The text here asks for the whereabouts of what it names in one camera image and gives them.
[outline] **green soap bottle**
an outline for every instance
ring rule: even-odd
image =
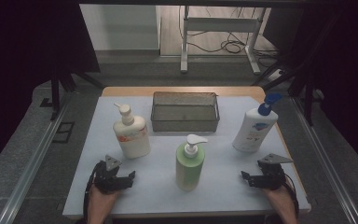
[[[176,150],[176,184],[180,189],[191,191],[199,184],[205,150],[197,144],[206,142],[206,138],[189,134],[187,143]]]

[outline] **metal rail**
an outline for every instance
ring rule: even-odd
[[[0,215],[0,224],[13,223],[14,218],[20,210],[28,189],[31,187],[31,184],[34,181],[34,177],[43,159],[45,158],[46,152],[48,151],[48,147],[50,146],[54,134],[56,133],[63,115],[68,108],[69,102],[72,98],[72,93],[66,93],[62,98],[62,109],[60,110],[57,118],[49,124],[48,129],[43,135],[43,138],[40,141],[36,151],[32,155],[31,159],[29,159],[25,170],[22,172],[16,187],[13,189],[10,198],[7,200],[7,204],[2,210]]]
[[[291,97],[291,100],[296,108],[296,113],[301,121],[301,124],[303,125],[304,130],[306,131],[308,138],[311,140],[313,149],[315,150],[319,162],[324,169],[327,179],[329,180],[333,191],[335,192],[339,202],[341,203],[342,209],[344,210],[348,221],[352,224],[358,224],[358,211],[356,209],[356,205],[351,198],[351,195],[348,193],[347,189],[339,178],[336,169],[334,168],[332,162],[330,161],[327,153],[324,150],[324,146],[321,143],[318,134],[311,126],[309,126],[306,119],[304,118],[301,103],[298,101],[298,99],[295,99],[293,97]]]

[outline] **lotion bottle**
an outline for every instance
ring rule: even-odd
[[[185,191],[193,190],[200,181],[205,150],[198,143],[206,143],[208,139],[189,134],[187,142],[176,150],[176,184]]]
[[[281,98],[279,93],[268,94],[264,104],[247,111],[232,146],[245,152],[256,152],[260,149],[269,130],[278,120],[278,115],[272,111],[271,106]]]
[[[133,116],[129,105],[118,105],[121,119],[113,125],[113,130],[123,154],[128,159],[147,155],[150,152],[146,121],[141,116]]]

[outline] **blue pump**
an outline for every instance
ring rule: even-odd
[[[258,107],[257,112],[260,115],[268,116],[272,110],[272,105],[281,100],[281,98],[282,96],[279,93],[267,94],[266,98],[264,99],[264,103]]]

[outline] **table surface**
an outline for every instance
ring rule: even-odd
[[[215,133],[198,133],[209,142],[199,185],[190,192],[175,184],[175,151],[189,133],[154,133],[150,121],[154,91],[215,92],[221,119]],[[241,171],[261,175],[256,161],[275,153],[290,158],[276,125],[256,153],[240,152],[231,142],[241,126],[244,111],[264,99],[259,87],[109,87],[103,91],[89,127],[76,174],[63,210],[71,218],[82,216],[83,195],[94,165],[104,155],[123,162],[118,176],[136,171],[132,188],[123,191],[112,211],[115,217],[197,217],[230,215],[265,215],[273,212],[260,189],[251,188],[241,178]],[[133,114],[146,119],[151,152],[141,158],[126,159],[112,130],[120,119],[113,103],[129,104]],[[297,189],[301,213],[310,210],[296,167],[283,164]]]

